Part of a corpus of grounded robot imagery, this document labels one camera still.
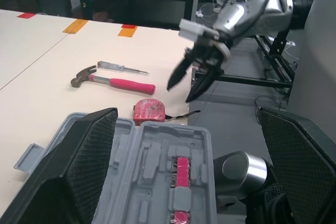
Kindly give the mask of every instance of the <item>black stand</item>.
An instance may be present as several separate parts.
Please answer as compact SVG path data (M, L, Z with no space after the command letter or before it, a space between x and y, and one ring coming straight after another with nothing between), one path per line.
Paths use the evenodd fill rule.
M223 74L216 78L216 81L226 81L272 88L291 88L294 81L295 72L290 67L288 61L282 56L282 52L287 43L286 37L288 32L289 31L279 32L273 43L271 43L269 38L266 36L254 37L264 54L263 58L270 63L279 78L278 80ZM204 74L202 72L197 71L195 74L195 79L203 75Z

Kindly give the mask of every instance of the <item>red tape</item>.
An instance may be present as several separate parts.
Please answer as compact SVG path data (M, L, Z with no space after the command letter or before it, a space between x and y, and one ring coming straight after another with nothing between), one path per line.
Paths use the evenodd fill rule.
M34 17L35 13L22 13L21 15L17 16L18 18L31 18Z
M121 28L135 29L136 26L133 26L133 25L122 25Z
M177 158L176 186L189 187L189 159Z

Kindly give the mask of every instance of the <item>tape marker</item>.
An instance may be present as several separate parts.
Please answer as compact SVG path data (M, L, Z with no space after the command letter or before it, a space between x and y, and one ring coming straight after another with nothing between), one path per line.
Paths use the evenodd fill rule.
M119 32L118 36L121 37L132 37L137 29L137 26L133 25L122 25L122 29Z
M17 16L18 18L31 18L34 17L35 13L22 13L21 15Z
M86 23L88 20L84 19L76 19L70 26L68 26L63 33L68 33L68 34L75 34L78 32Z

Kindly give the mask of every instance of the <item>gray tool case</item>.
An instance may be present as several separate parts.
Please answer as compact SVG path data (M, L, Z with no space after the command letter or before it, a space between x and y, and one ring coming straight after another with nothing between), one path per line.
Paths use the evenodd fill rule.
M31 144L14 168L31 174L40 160L85 116L69 115L46 149ZM171 213L185 210L190 224L217 224L211 137L201 127L118 118L111 159L94 224L170 223ZM171 188L172 163L190 159L190 194Z

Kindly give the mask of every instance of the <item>orange tape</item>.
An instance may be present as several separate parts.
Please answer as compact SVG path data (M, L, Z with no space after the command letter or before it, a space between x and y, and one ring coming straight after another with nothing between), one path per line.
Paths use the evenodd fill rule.
M63 33L68 33L68 34L75 34L78 32L86 23L88 20L84 19L76 19L70 26L68 26Z
M132 37L135 33L135 30L137 29L137 26L134 26L134 28L122 28L119 32L118 36L121 37Z

